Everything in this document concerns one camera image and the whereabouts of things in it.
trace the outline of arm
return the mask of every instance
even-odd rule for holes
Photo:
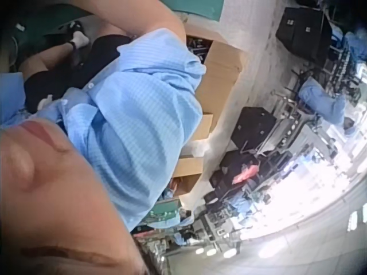
[[[137,36],[167,28],[182,42],[186,42],[182,22],[159,0],[59,0],[58,2],[84,9]]]

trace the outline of white floor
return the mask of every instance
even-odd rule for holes
[[[226,152],[242,108],[255,105],[270,111],[275,104],[270,92],[281,92],[291,80],[291,69],[302,63],[275,37],[284,8],[293,4],[292,0],[226,0],[220,22],[186,16],[188,23],[219,32],[231,45],[248,54],[248,65],[240,75],[215,131],[208,140],[188,144],[183,151],[184,154],[193,152],[195,156],[205,157],[201,181],[190,194],[181,197],[187,209],[202,204],[201,198],[212,190],[209,178]]]

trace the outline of person in blue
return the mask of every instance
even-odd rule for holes
[[[352,136],[356,132],[354,120],[345,116],[347,103],[345,95],[333,98],[325,92],[319,82],[309,77],[302,85],[298,96],[327,122],[343,127],[346,136]]]
[[[205,67],[188,51],[182,22],[158,0],[59,2],[108,21],[101,37],[113,38],[115,56],[92,49],[98,55],[75,85],[35,114],[25,111],[24,80],[43,83],[40,92],[51,87],[54,54],[67,55],[84,38],[0,75],[2,238],[15,259],[6,262],[24,274],[36,267],[37,274],[158,274],[130,231],[168,185],[202,118],[195,90]],[[98,68],[103,55],[112,61]]]

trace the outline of cardboard box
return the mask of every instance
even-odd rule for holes
[[[216,32],[185,24],[190,37],[212,41],[205,59],[207,72],[196,91],[196,98],[204,112],[203,119],[191,140],[208,138],[215,129],[232,88],[246,64],[244,52],[227,44]],[[204,168],[203,158],[181,158],[173,177],[183,177],[175,196],[190,193],[199,181]]]

